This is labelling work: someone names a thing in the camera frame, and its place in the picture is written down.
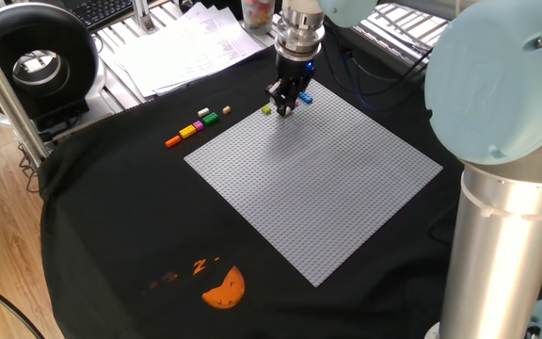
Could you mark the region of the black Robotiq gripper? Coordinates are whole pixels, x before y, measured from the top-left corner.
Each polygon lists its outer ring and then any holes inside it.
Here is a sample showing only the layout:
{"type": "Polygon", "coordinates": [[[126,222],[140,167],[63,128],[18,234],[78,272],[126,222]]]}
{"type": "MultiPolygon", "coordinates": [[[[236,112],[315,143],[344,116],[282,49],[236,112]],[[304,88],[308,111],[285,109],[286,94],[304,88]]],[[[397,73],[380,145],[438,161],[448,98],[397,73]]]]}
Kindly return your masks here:
{"type": "Polygon", "coordinates": [[[265,88],[269,101],[282,117],[295,109],[299,94],[305,91],[316,71],[313,60],[294,61],[282,55],[276,58],[278,80],[265,88]]]}

